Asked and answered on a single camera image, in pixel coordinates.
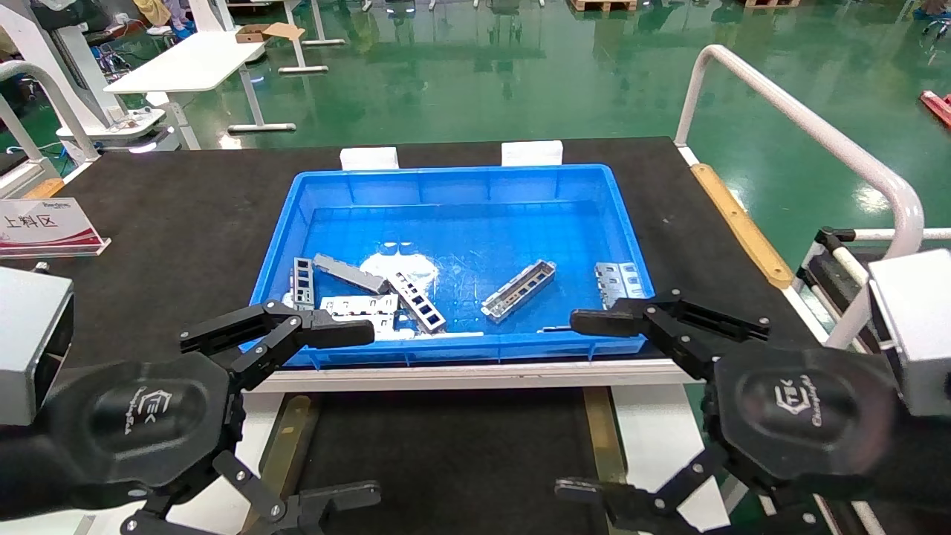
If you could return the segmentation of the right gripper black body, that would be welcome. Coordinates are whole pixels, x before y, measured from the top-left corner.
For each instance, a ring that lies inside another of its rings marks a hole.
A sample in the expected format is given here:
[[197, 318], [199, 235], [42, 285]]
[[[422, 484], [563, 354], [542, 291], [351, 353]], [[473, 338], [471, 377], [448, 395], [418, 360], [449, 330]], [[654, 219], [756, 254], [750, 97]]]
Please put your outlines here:
[[903, 399], [884, 359], [832, 348], [740, 348], [711, 369], [714, 439], [754, 487], [870, 487]]

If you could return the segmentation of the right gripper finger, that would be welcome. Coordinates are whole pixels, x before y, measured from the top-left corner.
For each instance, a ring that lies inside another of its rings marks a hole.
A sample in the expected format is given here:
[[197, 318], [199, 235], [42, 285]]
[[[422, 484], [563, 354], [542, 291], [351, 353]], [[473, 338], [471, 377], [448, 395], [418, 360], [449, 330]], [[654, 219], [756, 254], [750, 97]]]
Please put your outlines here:
[[556, 480], [554, 493], [561, 500], [600, 505], [609, 524], [622, 531], [703, 534], [678, 508], [726, 467], [727, 459], [723, 447], [706, 447], [655, 492], [631, 484], [564, 478]]
[[571, 329], [587, 336], [629, 338], [644, 336], [678, 368], [696, 380], [713, 378], [720, 355], [687, 329], [744, 343], [770, 339], [767, 317], [747, 317], [717, 308], [704, 300], [690, 299], [682, 291], [669, 291], [651, 299], [618, 298], [608, 309], [574, 309]]

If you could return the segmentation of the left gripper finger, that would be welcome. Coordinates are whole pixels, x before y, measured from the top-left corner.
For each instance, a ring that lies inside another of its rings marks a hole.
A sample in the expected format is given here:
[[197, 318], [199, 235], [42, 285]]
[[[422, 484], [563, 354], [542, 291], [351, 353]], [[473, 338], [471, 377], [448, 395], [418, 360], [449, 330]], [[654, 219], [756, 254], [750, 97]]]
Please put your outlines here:
[[279, 301], [266, 301], [186, 328], [180, 333], [180, 353], [211, 357], [255, 342], [251, 350], [225, 366], [232, 383], [250, 392], [306, 346], [356, 348], [373, 343], [374, 336], [368, 320], [340, 322], [323, 309], [299, 311]]
[[[248, 501], [257, 520], [245, 534], [322, 534], [334, 511], [371, 507], [381, 501], [380, 485], [364, 481], [323, 487], [282, 500], [230, 451], [212, 461], [214, 470]], [[193, 526], [166, 521], [170, 505], [146, 505], [121, 526], [123, 534], [207, 534]]]

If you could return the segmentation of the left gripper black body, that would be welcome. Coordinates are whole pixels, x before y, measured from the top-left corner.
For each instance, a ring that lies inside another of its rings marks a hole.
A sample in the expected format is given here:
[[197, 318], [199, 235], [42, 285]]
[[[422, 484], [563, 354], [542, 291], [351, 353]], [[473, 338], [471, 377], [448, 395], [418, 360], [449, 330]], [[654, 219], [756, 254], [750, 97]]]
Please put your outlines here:
[[235, 449], [242, 420], [235, 375], [200, 353], [65, 370], [37, 417], [53, 475], [45, 509], [189, 501], [217, 480], [214, 460]]

